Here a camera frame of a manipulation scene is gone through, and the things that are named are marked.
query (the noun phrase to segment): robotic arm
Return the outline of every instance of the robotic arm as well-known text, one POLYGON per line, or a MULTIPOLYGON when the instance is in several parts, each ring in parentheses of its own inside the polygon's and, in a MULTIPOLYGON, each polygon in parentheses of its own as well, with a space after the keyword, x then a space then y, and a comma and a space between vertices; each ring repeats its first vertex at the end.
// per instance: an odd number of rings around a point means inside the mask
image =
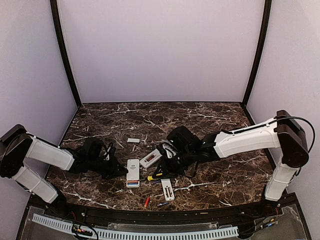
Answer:
POLYGON ((0 138, 0 176, 12 178, 30 192, 51 204, 59 191, 32 171, 25 163, 31 158, 56 166, 71 173, 86 173, 88 170, 101 174, 103 179, 112 179, 127 174, 115 157, 116 148, 94 137, 86 138, 82 146, 73 150, 61 149, 28 133, 22 125, 16 125, 0 138))
POLYGON ((163 156, 152 179, 185 175, 185 170, 193 163, 219 161, 258 149, 281 148, 283 157, 265 189, 266 200, 278 201, 296 172, 309 160, 305 131, 294 118, 297 117, 281 110, 275 118, 265 122, 232 131, 214 132, 202 140, 186 127, 177 127, 167 139, 178 153, 168 158, 167 152, 161 145, 158 146, 163 156))

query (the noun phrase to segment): white panel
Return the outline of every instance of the white panel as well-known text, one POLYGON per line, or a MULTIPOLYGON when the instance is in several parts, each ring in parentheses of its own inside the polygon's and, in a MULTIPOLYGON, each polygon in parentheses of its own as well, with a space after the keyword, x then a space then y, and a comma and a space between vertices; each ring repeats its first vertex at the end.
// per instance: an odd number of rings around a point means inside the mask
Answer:
MULTIPOLYGON (((319 13, 320 1, 272 1, 263 56, 248 105, 256 122, 285 109, 292 116, 311 121, 320 135, 319 13)), ((307 124, 301 125, 310 145, 312 132, 307 124)), ((279 159, 279 151, 272 154, 279 159)), ((316 141, 309 162, 288 188, 298 196, 313 239, 320 239, 319 159, 316 141)))
POLYGON ((241 101, 263 0, 60 0, 84 103, 241 101))
MULTIPOLYGON (((0 0, 0 136, 16 124, 54 144, 75 111, 49 0, 0 0)), ((28 161, 44 176, 48 165, 28 161)), ((29 194, 0 178, 1 236, 14 240, 29 194)))

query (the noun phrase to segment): perforated metal strip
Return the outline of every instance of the perforated metal strip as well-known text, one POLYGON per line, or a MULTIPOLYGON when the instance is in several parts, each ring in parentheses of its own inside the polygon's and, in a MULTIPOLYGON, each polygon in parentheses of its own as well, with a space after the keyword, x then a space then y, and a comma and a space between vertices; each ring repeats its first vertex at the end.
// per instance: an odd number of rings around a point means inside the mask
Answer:
MULTIPOLYGON (((71 229, 73 224, 71 221, 61 221, 39 214, 34 214, 32 221, 66 234, 72 234, 71 229)), ((88 227, 82 226, 81 228, 92 232, 88 227)), ((238 227, 236 226, 215 230, 182 233, 125 232, 106 230, 96 227, 94 229, 97 231, 100 240, 215 240, 236 237, 239 235, 238 227)))

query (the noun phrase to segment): yellow marker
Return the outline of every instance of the yellow marker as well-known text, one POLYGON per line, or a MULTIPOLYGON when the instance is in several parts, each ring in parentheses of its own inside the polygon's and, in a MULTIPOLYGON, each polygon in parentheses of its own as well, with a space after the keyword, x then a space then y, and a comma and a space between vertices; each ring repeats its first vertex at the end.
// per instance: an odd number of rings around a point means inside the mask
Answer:
POLYGON ((157 180, 157 179, 154 179, 152 176, 148 176, 147 178, 146 178, 149 182, 150 181, 153 181, 153 180, 157 180))

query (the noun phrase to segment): brown marble surface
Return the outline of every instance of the brown marble surface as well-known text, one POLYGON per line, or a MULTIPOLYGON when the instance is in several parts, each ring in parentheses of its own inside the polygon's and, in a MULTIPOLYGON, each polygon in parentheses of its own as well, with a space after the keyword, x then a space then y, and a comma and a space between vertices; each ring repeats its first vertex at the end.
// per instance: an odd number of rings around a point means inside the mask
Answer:
MULTIPOLYGON (((175 127, 184 125, 199 138, 204 135, 246 127, 249 121, 238 103, 152 102, 84 104, 74 118, 64 147, 76 148, 87 137, 113 142, 116 156, 125 166, 128 159, 141 159, 153 151, 175 127), (141 142, 127 143, 128 138, 141 142)), ((146 177, 156 168, 140 168, 146 177)), ((196 177, 171 180, 175 200, 165 202, 161 183, 142 182, 127 188, 126 177, 101 180, 96 174, 73 174, 51 167, 47 180, 57 186, 69 203, 98 208, 141 211, 184 211, 235 206, 260 200, 272 168, 262 150, 237 154, 221 161, 200 164, 196 177), (146 198, 150 203, 144 208, 146 198)))

